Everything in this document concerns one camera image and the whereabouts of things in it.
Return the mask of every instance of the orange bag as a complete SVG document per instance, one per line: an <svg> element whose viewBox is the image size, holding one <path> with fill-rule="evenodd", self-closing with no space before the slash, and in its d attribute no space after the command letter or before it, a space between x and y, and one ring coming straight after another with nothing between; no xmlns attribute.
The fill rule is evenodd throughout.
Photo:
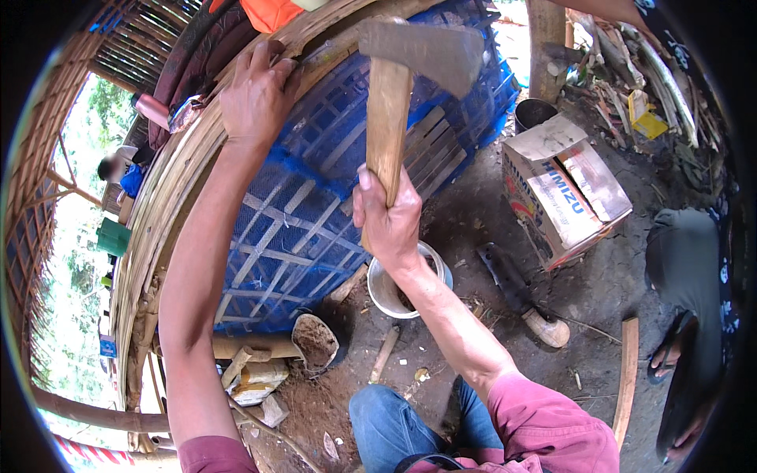
<svg viewBox="0 0 757 473"><path fill-rule="evenodd" d="M289 0L240 0L252 27L261 33L273 33L304 10Z"/></svg>

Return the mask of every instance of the pink shirt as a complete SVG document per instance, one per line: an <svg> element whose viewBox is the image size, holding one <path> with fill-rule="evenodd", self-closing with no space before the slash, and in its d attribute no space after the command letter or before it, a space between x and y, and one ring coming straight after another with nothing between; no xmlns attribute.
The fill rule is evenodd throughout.
<svg viewBox="0 0 757 473"><path fill-rule="evenodd" d="M520 373L504 375L489 392L489 413L505 450L460 452L455 459L467 471L557 473L618 471L618 444L610 428L562 394L528 380ZM228 437L197 437L179 447L185 473L252 471L253 460L240 441ZM446 471L427 462L412 473Z"/></svg>

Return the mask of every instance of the wooden axe handle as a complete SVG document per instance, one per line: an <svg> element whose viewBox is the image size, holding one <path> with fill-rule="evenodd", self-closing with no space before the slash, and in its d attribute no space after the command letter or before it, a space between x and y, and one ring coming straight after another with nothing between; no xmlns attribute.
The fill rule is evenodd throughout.
<svg viewBox="0 0 757 473"><path fill-rule="evenodd" d="M405 148L407 111L413 91L409 67L386 59L371 58L366 123L366 164L386 190L386 207L394 206L400 185ZM360 239L372 253L367 233Z"/></svg>

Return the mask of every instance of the pink bottle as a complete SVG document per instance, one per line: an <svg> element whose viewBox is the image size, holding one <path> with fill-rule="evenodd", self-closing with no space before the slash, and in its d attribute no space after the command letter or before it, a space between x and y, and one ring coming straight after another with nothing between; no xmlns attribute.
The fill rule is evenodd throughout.
<svg viewBox="0 0 757 473"><path fill-rule="evenodd" d="M132 96L132 107L155 122L160 128L170 131L168 127L168 107L161 104L155 97L142 92L136 92Z"/></svg>

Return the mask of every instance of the axe head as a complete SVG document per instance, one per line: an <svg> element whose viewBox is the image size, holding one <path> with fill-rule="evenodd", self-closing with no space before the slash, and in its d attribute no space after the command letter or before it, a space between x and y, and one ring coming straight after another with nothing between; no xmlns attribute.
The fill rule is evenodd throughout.
<svg viewBox="0 0 757 473"><path fill-rule="evenodd" d="M481 70L484 37L474 28L370 19L358 29L361 54L407 66L457 98L468 94Z"/></svg>

